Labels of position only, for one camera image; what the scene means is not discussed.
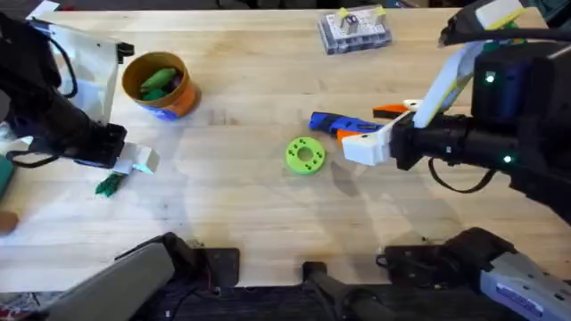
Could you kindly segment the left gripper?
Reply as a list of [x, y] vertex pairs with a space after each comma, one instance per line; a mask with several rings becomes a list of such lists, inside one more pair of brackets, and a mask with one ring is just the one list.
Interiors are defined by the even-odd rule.
[[114, 166], [113, 172], [129, 175], [133, 170], [152, 174], [160, 163], [160, 155], [153, 148], [134, 143], [126, 144], [128, 159], [117, 160], [127, 130], [116, 124], [101, 125], [83, 111], [48, 111], [42, 116], [42, 126], [42, 152], [49, 154], [42, 165], [67, 158], [96, 168]]

